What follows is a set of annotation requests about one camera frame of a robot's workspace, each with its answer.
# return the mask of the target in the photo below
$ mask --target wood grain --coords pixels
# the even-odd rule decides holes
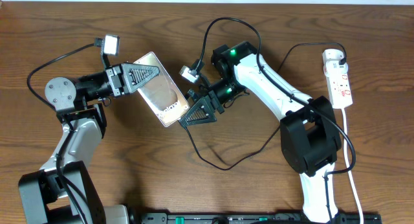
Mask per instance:
[[[25,222],[17,182],[38,170],[61,137],[54,114],[26,87],[32,69],[112,33],[121,37],[120,55],[111,58],[113,63],[135,61],[153,51],[186,92],[191,86],[178,71],[199,56],[206,27],[221,16],[240,17],[255,26],[273,68],[296,43],[345,45],[354,97],[347,109],[349,136],[357,151],[353,174],[362,207],[381,214],[384,223],[413,223],[413,7],[149,3],[3,3],[0,223]],[[217,23],[208,36],[205,61],[212,49],[243,40],[257,42],[237,23]],[[305,93],[327,95],[320,56],[325,48],[295,49],[280,74]],[[43,93],[53,77],[100,70],[98,49],[88,49],[43,69],[32,83]],[[218,78],[209,63],[204,72]],[[89,168],[104,205],[127,202],[170,212],[274,212],[303,204],[299,176],[284,160],[278,134],[263,153],[221,172],[197,158],[178,124],[163,128],[139,95],[115,100],[105,113],[106,135]],[[201,153],[218,164],[212,150],[231,164],[260,148],[278,125],[254,95],[237,100],[218,119],[190,129]],[[337,168],[344,167],[341,155]],[[335,176],[334,187],[337,206],[355,212],[347,176]]]

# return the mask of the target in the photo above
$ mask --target green component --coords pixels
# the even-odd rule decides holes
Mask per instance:
[[[184,218],[183,217],[176,217],[175,218],[175,224],[184,224]]]

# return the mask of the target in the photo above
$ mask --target wooden table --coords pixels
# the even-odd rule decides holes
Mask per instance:
[[[189,5],[142,3],[3,3],[0,9],[0,223],[25,222],[17,182],[50,157],[61,137],[55,114],[29,92],[27,74],[37,66],[106,33],[121,37],[113,63],[133,62],[149,51],[160,58],[178,87],[178,74],[201,51],[211,20],[240,17],[263,37],[263,55],[277,68],[297,43],[337,41],[348,52],[354,104],[347,108],[357,152],[353,170],[362,207],[384,223],[414,222],[414,8],[346,5]],[[212,49],[243,40],[246,27],[222,21],[210,32],[203,71]],[[327,96],[321,53],[297,48],[280,75],[313,97]],[[87,49],[37,73],[43,94],[57,76],[79,77],[103,69],[98,49]],[[128,203],[170,212],[275,212],[301,209],[300,179],[287,164],[277,134],[266,150],[229,172],[203,163],[186,132],[164,128],[139,95],[105,109],[108,127],[89,173],[104,205]],[[340,112],[337,121],[342,124]],[[261,147],[278,126],[254,95],[240,98],[213,124],[190,130],[209,160],[232,164]],[[336,168],[344,168],[338,152]],[[336,205],[356,212],[347,175],[334,177]]]

